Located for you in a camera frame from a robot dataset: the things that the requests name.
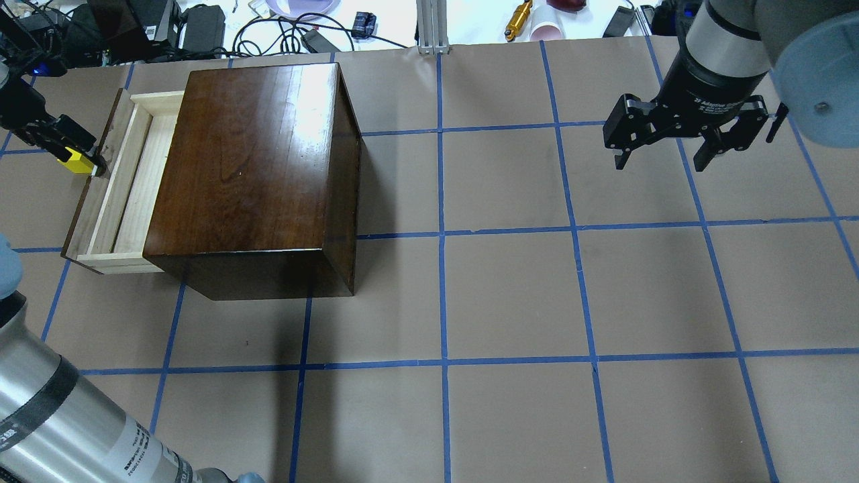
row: glossy wooden top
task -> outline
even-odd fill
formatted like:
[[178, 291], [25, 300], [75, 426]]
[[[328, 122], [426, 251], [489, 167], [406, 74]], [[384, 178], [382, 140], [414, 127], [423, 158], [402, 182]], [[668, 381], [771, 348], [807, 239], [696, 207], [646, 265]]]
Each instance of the glossy wooden top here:
[[338, 69], [193, 72], [144, 255], [320, 247]]

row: red object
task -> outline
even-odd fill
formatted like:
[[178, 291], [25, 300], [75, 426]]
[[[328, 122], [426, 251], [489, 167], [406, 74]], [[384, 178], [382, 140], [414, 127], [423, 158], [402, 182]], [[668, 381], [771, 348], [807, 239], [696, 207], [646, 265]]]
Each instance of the red object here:
[[588, 5], [588, 0], [547, 0], [546, 3], [558, 10], [575, 14]]

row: gray cylinder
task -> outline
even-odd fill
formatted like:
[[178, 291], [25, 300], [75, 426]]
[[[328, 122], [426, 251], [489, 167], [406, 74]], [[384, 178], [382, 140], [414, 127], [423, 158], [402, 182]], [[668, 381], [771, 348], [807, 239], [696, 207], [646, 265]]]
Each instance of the gray cylinder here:
[[733, 8], [720, 3], [725, 1], [707, 0], [698, 11], [686, 35], [689, 54], [719, 76], [746, 78], [764, 74], [770, 69], [764, 44], [754, 27], [749, 28], [747, 19], [737, 15], [749, 11], [742, 8], [743, 0], [728, 2], [738, 4]]
[[773, 65], [777, 65], [784, 49], [807, 30], [833, 17], [859, 10], [859, 0], [756, 0], [751, 3], [755, 25]]
[[22, 308], [0, 327], [0, 466], [27, 483], [229, 483], [195, 472], [79, 376], [27, 330], [13, 297]]

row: open drawer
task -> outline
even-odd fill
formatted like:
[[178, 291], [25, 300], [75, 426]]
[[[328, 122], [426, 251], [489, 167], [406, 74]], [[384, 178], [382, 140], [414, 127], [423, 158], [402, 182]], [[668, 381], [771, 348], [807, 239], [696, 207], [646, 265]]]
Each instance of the open drawer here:
[[183, 94], [119, 91], [101, 144], [109, 175], [88, 179], [65, 258], [99, 273], [161, 272], [143, 258], [143, 244]]

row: blue tape grid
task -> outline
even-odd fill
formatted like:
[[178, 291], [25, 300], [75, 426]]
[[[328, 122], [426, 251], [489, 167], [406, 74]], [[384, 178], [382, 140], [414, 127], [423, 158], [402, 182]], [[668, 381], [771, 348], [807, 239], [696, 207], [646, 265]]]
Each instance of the blue tape grid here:
[[584, 313], [585, 333], [588, 336], [588, 356], [591, 363], [591, 377], [594, 383], [594, 398], [596, 399], [596, 414], [600, 426], [600, 440], [602, 442], [603, 462], [606, 466], [606, 478], [608, 483], [614, 483], [614, 469], [612, 466], [612, 451], [608, 444], [608, 428], [606, 425], [606, 409], [602, 402], [602, 384], [600, 383], [600, 360], [597, 358], [596, 341], [594, 339], [594, 326], [591, 324], [590, 305], [588, 304], [588, 289], [585, 285], [585, 273], [582, 267], [582, 251], [579, 244], [579, 230], [576, 224], [576, 213], [573, 210], [573, 201], [570, 196], [570, 182], [567, 178], [567, 162], [564, 156], [564, 141], [561, 139], [561, 123], [557, 115], [557, 99], [555, 97], [555, 86], [551, 79], [551, 68], [549, 57], [545, 51], [545, 43], [539, 43], [540, 55], [543, 57], [545, 79], [549, 86], [549, 97], [551, 100], [551, 116], [555, 121], [555, 141], [557, 143], [557, 158], [560, 161], [561, 180], [564, 184], [564, 200], [567, 204], [567, 216], [570, 219], [570, 233], [573, 236], [573, 255], [576, 259], [576, 276], [578, 277], [579, 293], [582, 298], [582, 311]]
[[[655, 51], [650, 42], [650, 39], [645, 36], [648, 45], [649, 54], [653, 61], [655, 74], [660, 82], [662, 82], [662, 74], [658, 63], [656, 62]], [[766, 441], [764, 427], [758, 413], [754, 392], [752, 389], [751, 379], [746, 368], [746, 359], [748, 358], [781, 358], [781, 357], [806, 357], [806, 356], [836, 356], [836, 355], [859, 355], [859, 347], [836, 347], [836, 348], [813, 348], [813, 349], [788, 349], [788, 350], [770, 350], [770, 351], [744, 351], [742, 349], [739, 335], [736, 331], [734, 318], [731, 313], [730, 302], [727, 292], [725, 291], [722, 280], [721, 271], [718, 266], [716, 252], [710, 239], [709, 227], [711, 226], [737, 226], [737, 225], [761, 225], [761, 224], [782, 224], [782, 223], [833, 223], [838, 235], [844, 245], [845, 253], [847, 254], [850, 265], [854, 273], [859, 278], [859, 265], [857, 265], [856, 257], [852, 247], [844, 233], [842, 222], [859, 221], [857, 216], [839, 216], [829, 199], [824, 188], [823, 182], [818, 175], [817, 169], [814, 166], [812, 157], [808, 154], [807, 148], [802, 140], [799, 131], [796, 128], [792, 119], [789, 119], [791, 129], [793, 130], [796, 141], [800, 145], [803, 156], [806, 159], [809, 170], [818, 186], [821, 196], [825, 201], [829, 217], [805, 217], [805, 218], [779, 218], [771, 220], [763, 219], [744, 219], [744, 220], [707, 220], [704, 216], [704, 210], [701, 206], [700, 198], [698, 197], [695, 181], [691, 174], [689, 162], [686, 157], [682, 143], [678, 141], [678, 149], [683, 160], [684, 170], [688, 179], [692, 197], [698, 211], [698, 220], [690, 220], [684, 222], [673, 223], [617, 223], [617, 224], [597, 224], [597, 225], [577, 225], [572, 199], [570, 197], [570, 186], [566, 177], [566, 161], [564, 156], [564, 143], [561, 139], [561, 128], [583, 125], [602, 125], [603, 121], [581, 121], [581, 122], [560, 122], [557, 113], [557, 100], [555, 96], [554, 86], [551, 78], [551, 66], [547, 56], [545, 45], [540, 42], [540, 53], [543, 58], [545, 68], [546, 82], [549, 87], [552, 106], [552, 123], [530, 124], [530, 125], [489, 125], [489, 126], [471, 126], [471, 127], [455, 127], [445, 128], [442, 122], [442, 57], [436, 57], [436, 83], [437, 83], [437, 125], [431, 129], [416, 129], [404, 131], [373, 131], [365, 132], [364, 136], [392, 136], [392, 135], [411, 135], [411, 134], [430, 134], [435, 133], [438, 143], [438, 203], [439, 203], [439, 231], [438, 232], [409, 232], [409, 233], [382, 233], [382, 234], [365, 234], [358, 236], [360, 240], [383, 240], [392, 238], [423, 238], [436, 237], [439, 239], [439, 290], [440, 290], [440, 310], [441, 310], [441, 357], [438, 359], [421, 359], [421, 360], [388, 360], [374, 361], [361, 363], [333, 363], [333, 364], [309, 364], [308, 363], [308, 342], [310, 333], [310, 320], [312, 313], [313, 298], [308, 297], [305, 307], [304, 332], [302, 335], [302, 356], [299, 364], [271, 364], [271, 365], [251, 365], [251, 366], [206, 366], [206, 367], [171, 367], [170, 358], [173, 352], [176, 331], [178, 329], [180, 313], [185, 293], [185, 285], [181, 284], [179, 294], [177, 296], [174, 318], [170, 327], [168, 336], [167, 348], [165, 350], [163, 365], [160, 368], [111, 368], [111, 369], [87, 369], [81, 372], [87, 376], [109, 376], [109, 375], [159, 375], [159, 384], [155, 396], [155, 408], [152, 413], [152, 419], [149, 428], [155, 432], [159, 413], [161, 410], [161, 401], [164, 395], [164, 388], [168, 375], [171, 374], [222, 374], [222, 373], [239, 373], [239, 372], [284, 372], [295, 371], [299, 376], [298, 389], [296, 392], [296, 410], [295, 424], [293, 430], [292, 441], [292, 460], [289, 468], [289, 481], [295, 481], [295, 475], [298, 462], [299, 442], [301, 437], [301, 421], [303, 409], [303, 392], [304, 378], [307, 371], [310, 370], [365, 370], [365, 369], [380, 369], [392, 367], [440, 367], [442, 369], [442, 414], [443, 414], [443, 434], [444, 434], [444, 474], [445, 482], [449, 483], [452, 480], [451, 475], [451, 443], [450, 443], [450, 411], [449, 411], [449, 386], [448, 386], [448, 367], [461, 365], [497, 365], [497, 364], [591, 364], [594, 395], [597, 406], [597, 413], [600, 425], [600, 437], [603, 445], [603, 455], [606, 465], [606, 476], [609, 483], [613, 483], [613, 469], [610, 447], [608, 443], [608, 434], [606, 429], [606, 415], [602, 404], [599, 363], [600, 362], [636, 362], [636, 361], [672, 361], [672, 360], [702, 360], [702, 359], [737, 359], [740, 364], [740, 370], [743, 376], [743, 381], [746, 386], [747, 395], [749, 398], [752, 416], [758, 430], [758, 437], [761, 442], [761, 447], [764, 452], [764, 457], [767, 469], [770, 474], [771, 482], [777, 483], [778, 477], [771, 454]], [[334, 61], [334, 54], [331, 55], [330, 61]], [[228, 63], [228, 67], [232, 67], [232, 59]], [[128, 77], [125, 81], [125, 87], [128, 89], [131, 85], [131, 78], [134, 73], [134, 65], [129, 67]], [[444, 225], [444, 143], [443, 134], [445, 132], [466, 132], [466, 131], [502, 131], [502, 130], [518, 130], [518, 129], [554, 129], [556, 133], [558, 158], [562, 180], [564, 181], [564, 195], [567, 204], [567, 212], [570, 219], [569, 226], [553, 226], [553, 227], [538, 227], [538, 228], [521, 228], [521, 229], [482, 229], [482, 230], [445, 230]], [[0, 157], [5, 154], [36, 154], [45, 152], [44, 150], [7, 150], [11, 134], [8, 134], [0, 147]], [[710, 260], [713, 265], [714, 274], [719, 287], [720, 294], [732, 338], [734, 340], [734, 351], [732, 352], [686, 352], [686, 353], [654, 353], [654, 354], [602, 354], [596, 350], [594, 340], [593, 327], [591, 325], [587, 286], [582, 270], [581, 252], [579, 250], [578, 232], [588, 230], [621, 230], [621, 229], [661, 229], [661, 228], [679, 228], [679, 227], [699, 227], [704, 233], [704, 239], [710, 254]], [[545, 232], [570, 232], [574, 247], [574, 255], [576, 258], [576, 274], [579, 279], [580, 295], [582, 298], [582, 309], [585, 315], [585, 328], [588, 335], [588, 355], [579, 356], [554, 356], [554, 357], [526, 357], [526, 358], [449, 358], [448, 357], [448, 333], [447, 333], [447, 295], [445, 287], [445, 238], [447, 236], [468, 236], [468, 235], [503, 235], [503, 234], [521, 234], [521, 233], [545, 233]], [[36, 247], [36, 248], [16, 248], [16, 252], [21, 254], [34, 253], [57, 253], [61, 248], [56, 247]], [[62, 273], [58, 281], [57, 289], [54, 294], [52, 306], [47, 316], [44, 330], [41, 334], [43, 340], [47, 339], [51, 329], [53, 316], [56, 312], [57, 305], [63, 292], [66, 277], [68, 275], [70, 262], [65, 261]]]
[[[650, 41], [649, 36], [645, 36], [644, 39], [647, 42], [648, 51], [650, 52], [650, 60], [653, 62], [656, 77], [659, 80], [659, 84], [662, 85], [664, 78], [662, 77], [659, 63], [656, 62], [656, 53], [653, 48], [653, 43]], [[686, 157], [683, 143], [680, 141], [679, 138], [676, 139], [676, 143], [677, 149], [680, 153], [680, 158], [683, 160], [683, 169], [686, 174], [686, 179], [689, 181], [689, 189], [691, 190], [692, 199], [695, 202], [695, 209], [698, 211], [698, 220], [701, 223], [701, 231], [704, 234], [704, 242], [706, 243], [707, 251], [710, 254], [710, 263], [713, 266], [713, 273], [716, 276], [716, 284], [719, 287], [719, 294], [722, 297], [722, 305], [725, 310], [725, 317], [728, 320], [728, 328], [731, 333], [731, 339], [734, 342], [734, 351], [736, 352], [737, 361], [740, 363], [740, 373], [742, 374], [743, 384], [746, 386], [746, 395], [749, 400], [749, 407], [752, 410], [752, 419], [754, 420], [755, 429], [758, 432], [758, 440], [760, 441], [761, 450], [764, 454], [766, 469], [770, 475], [770, 482], [777, 483], [778, 475], [776, 474], [776, 467], [772, 461], [770, 445], [767, 443], [766, 432], [764, 431], [764, 423], [761, 420], [760, 412], [758, 411], [758, 402], [754, 395], [752, 379], [749, 376], [748, 367], [746, 366], [746, 357], [743, 355], [740, 335], [737, 333], [737, 326], [734, 322], [734, 312], [732, 311], [731, 303], [728, 300], [728, 292], [725, 290], [725, 283], [722, 279], [722, 269], [719, 267], [719, 260], [716, 257], [716, 250], [713, 247], [713, 240], [710, 237], [710, 228], [707, 223], [707, 218], [704, 215], [704, 208], [701, 206], [701, 199], [698, 197], [698, 189], [695, 186], [695, 179], [692, 177], [692, 172], [689, 167], [689, 160]]]

